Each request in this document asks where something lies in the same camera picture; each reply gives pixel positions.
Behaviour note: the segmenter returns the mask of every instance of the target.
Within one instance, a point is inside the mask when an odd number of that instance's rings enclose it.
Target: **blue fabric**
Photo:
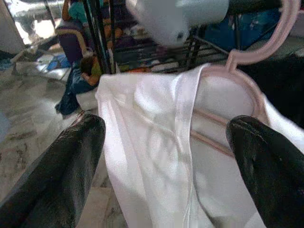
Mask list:
[[[52,61],[49,63],[47,70],[61,69],[61,68],[69,68],[71,67],[70,62],[68,61],[65,54],[61,54],[58,56],[54,56]]]
[[[11,65],[9,58],[0,60],[0,71],[8,69]]]
[[[79,68],[79,62],[74,62],[71,73],[66,82],[66,90],[61,101],[56,105],[56,110],[62,115],[69,115],[74,112],[79,103],[76,94],[81,94],[94,89],[97,85],[89,85],[82,77]]]
[[[279,19],[280,13],[278,9],[241,15],[239,17],[241,49],[249,47],[267,29],[276,24]],[[269,32],[263,39],[269,39],[272,33],[273,31]],[[233,17],[227,16],[221,23],[209,25],[206,29],[205,40],[227,51],[236,48]]]

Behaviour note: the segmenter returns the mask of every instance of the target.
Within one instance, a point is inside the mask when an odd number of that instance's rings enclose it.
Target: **white fabric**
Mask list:
[[[236,161],[189,137],[194,103],[229,117],[252,109],[242,88],[230,82],[201,84],[197,92],[203,68],[178,76],[101,78],[96,98],[106,123],[105,160],[131,228],[262,227]],[[271,126],[304,151],[304,132],[265,103]],[[211,138],[226,143],[220,129],[205,123]],[[200,122],[193,119],[192,127]]]

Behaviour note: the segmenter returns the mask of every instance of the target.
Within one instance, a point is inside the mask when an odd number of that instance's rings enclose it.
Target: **black fabric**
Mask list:
[[[285,117],[304,128],[304,57],[294,54],[240,66]]]

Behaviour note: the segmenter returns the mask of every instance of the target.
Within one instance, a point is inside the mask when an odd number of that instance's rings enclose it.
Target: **tiled floor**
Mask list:
[[[54,107],[65,90],[69,69],[42,73],[42,68],[43,63],[23,62],[17,63],[15,71],[11,68],[0,72],[0,112],[10,122],[5,140],[0,143],[0,200],[81,111],[65,117],[56,113]],[[78,227],[126,227],[104,156],[96,173]]]

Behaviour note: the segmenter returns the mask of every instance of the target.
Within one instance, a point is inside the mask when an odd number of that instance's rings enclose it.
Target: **pink plastic hanger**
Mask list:
[[[258,88],[257,84],[248,75],[237,69],[237,66],[250,65],[262,61],[270,57],[273,53],[275,53],[279,49],[279,47],[284,43],[297,19],[298,11],[300,9],[300,0],[282,0],[282,5],[283,10],[280,21],[272,37],[263,47],[251,52],[232,50],[229,54],[225,66],[213,65],[204,68],[201,72],[199,80],[201,81],[201,79],[204,77],[218,76],[227,78],[233,81],[234,83],[241,85],[246,90],[253,102],[254,107],[251,116],[259,119],[260,121],[266,124],[268,123],[268,119],[265,113],[262,92]],[[196,108],[194,109],[194,114],[203,116],[224,128],[226,128],[226,124],[229,121],[228,119],[222,116],[213,114],[204,109]],[[191,130],[190,134],[192,137],[197,138],[200,141],[212,146],[219,152],[230,157],[234,157],[232,151],[226,146],[220,144],[219,142],[216,142],[213,139],[201,135],[200,133],[194,130]]]

